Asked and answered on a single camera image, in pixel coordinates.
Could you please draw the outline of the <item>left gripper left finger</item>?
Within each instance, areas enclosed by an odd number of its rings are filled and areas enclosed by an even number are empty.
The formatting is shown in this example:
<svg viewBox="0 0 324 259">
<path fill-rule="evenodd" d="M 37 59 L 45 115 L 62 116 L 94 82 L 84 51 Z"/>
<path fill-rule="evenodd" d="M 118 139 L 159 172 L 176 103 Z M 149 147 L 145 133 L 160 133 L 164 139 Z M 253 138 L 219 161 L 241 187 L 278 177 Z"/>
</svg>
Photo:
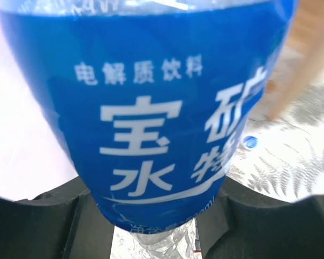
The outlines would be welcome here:
<svg viewBox="0 0 324 259">
<path fill-rule="evenodd" d="M 0 198 L 0 258 L 110 258 L 113 232 L 80 178 L 33 200 Z"/>
</svg>

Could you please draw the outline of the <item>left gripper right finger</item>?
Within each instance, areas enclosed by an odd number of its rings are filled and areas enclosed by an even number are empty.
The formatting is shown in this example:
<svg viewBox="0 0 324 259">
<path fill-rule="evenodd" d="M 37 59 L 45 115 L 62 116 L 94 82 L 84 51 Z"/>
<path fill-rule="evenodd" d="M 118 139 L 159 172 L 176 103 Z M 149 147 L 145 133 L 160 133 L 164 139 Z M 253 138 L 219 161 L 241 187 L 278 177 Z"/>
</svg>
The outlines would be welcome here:
<svg viewBox="0 0 324 259">
<path fill-rule="evenodd" d="M 203 258 L 324 258 L 324 195 L 288 203 L 226 177 L 197 227 Z"/>
</svg>

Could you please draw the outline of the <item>small blue cap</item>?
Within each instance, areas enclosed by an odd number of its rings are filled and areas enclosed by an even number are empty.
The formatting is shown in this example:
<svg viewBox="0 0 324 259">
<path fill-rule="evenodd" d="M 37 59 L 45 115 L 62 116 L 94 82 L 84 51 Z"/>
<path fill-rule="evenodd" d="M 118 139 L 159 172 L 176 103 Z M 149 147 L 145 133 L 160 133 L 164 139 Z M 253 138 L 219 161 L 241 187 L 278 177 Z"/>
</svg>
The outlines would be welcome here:
<svg viewBox="0 0 324 259">
<path fill-rule="evenodd" d="M 252 135 L 246 135 L 241 140 L 242 148 L 250 151 L 255 150 L 258 147 L 258 144 L 258 138 Z"/>
</svg>

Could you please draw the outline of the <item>blue label water bottle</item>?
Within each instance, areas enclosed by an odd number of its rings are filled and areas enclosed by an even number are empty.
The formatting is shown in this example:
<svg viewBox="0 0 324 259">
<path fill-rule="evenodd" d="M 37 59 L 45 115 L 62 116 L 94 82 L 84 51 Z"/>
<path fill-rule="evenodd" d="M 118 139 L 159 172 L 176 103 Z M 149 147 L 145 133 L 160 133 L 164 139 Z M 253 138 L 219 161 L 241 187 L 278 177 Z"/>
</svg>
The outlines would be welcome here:
<svg viewBox="0 0 324 259">
<path fill-rule="evenodd" d="M 101 213 L 193 258 L 297 1 L 0 1 L 28 86 Z"/>
</svg>

